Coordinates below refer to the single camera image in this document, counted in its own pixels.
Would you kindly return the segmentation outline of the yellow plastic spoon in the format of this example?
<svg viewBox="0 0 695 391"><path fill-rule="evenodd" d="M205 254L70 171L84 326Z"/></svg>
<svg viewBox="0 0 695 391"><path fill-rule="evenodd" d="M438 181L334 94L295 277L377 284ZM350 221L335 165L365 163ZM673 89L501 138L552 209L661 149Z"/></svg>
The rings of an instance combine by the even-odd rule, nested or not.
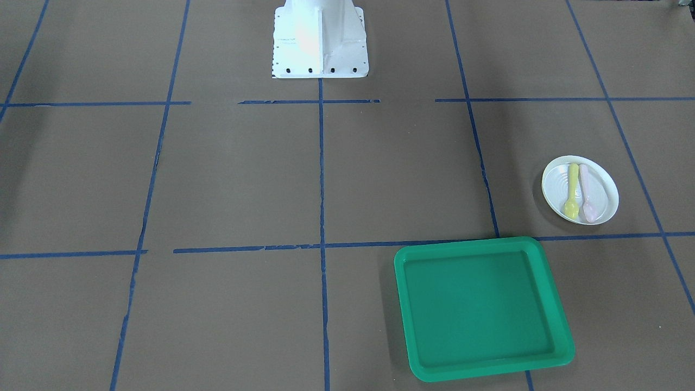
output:
<svg viewBox="0 0 695 391"><path fill-rule="evenodd" d="M576 199L576 188L579 179L579 166L571 163L567 170L567 198L563 205L563 213L570 220L576 220L579 216L580 208Z"/></svg>

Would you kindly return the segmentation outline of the pink plastic spoon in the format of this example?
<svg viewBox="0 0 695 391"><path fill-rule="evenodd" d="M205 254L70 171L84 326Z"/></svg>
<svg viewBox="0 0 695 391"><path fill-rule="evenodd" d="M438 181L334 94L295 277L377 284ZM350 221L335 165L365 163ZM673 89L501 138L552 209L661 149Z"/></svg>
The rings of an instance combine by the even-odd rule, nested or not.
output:
<svg viewBox="0 0 695 391"><path fill-rule="evenodd" d="M582 212L584 220L588 224L593 224L597 221L598 211L594 208L591 200L591 175L589 173L589 167L586 164L580 164L579 172L583 196Z"/></svg>

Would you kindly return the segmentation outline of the green plastic tray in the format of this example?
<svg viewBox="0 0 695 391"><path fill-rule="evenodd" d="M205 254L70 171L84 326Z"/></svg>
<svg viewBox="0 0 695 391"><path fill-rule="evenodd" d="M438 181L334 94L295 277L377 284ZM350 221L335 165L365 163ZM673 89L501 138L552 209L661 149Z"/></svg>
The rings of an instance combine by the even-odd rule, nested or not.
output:
<svg viewBox="0 0 695 391"><path fill-rule="evenodd" d="M411 245L393 268L409 367L425 383L559 367L576 356L531 237Z"/></svg>

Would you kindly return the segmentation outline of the white round plate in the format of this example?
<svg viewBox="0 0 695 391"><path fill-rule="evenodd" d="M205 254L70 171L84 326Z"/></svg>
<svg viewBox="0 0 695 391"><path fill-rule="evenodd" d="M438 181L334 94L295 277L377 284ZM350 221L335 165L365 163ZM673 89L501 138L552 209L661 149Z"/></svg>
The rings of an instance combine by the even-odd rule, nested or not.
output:
<svg viewBox="0 0 695 391"><path fill-rule="evenodd" d="M580 175L576 188L576 199L580 208L576 220L568 219L563 213L563 205L567 198L567 170L571 163L586 164L591 175L591 200L598 211L597 221L588 224L582 211L583 191L580 185ZM563 220L579 225L600 225L608 222L618 210L619 193L615 181L598 163L581 156L565 155L553 159L544 169L541 176L541 190L549 208Z"/></svg>

